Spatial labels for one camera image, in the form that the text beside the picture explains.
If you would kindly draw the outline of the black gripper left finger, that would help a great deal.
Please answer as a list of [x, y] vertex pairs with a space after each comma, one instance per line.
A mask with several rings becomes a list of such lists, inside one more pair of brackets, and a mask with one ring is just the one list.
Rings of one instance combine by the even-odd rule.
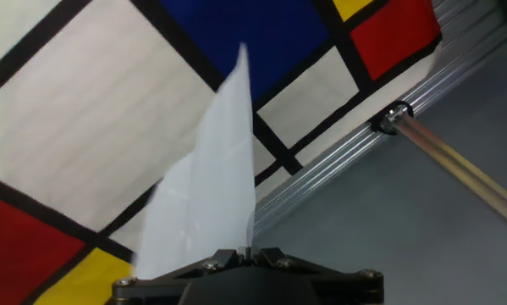
[[226, 270], [245, 267], [248, 264], [248, 248], [217, 250], [211, 257], [189, 264], [152, 280], [139, 280], [127, 276], [112, 283], [111, 303], [115, 305], [147, 304], [150, 299], [163, 299], [164, 303], [177, 303], [185, 288], [196, 279]]

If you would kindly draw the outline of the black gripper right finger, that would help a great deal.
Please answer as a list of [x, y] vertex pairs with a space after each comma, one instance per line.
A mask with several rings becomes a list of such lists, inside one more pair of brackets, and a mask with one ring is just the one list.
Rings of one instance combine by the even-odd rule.
[[384, 304], [384, 276], [374, 269], [342, 273], [285, 254], [278, 247], [247, 248], [252, 266], [297, 275], [311, 285], [321, 304]]

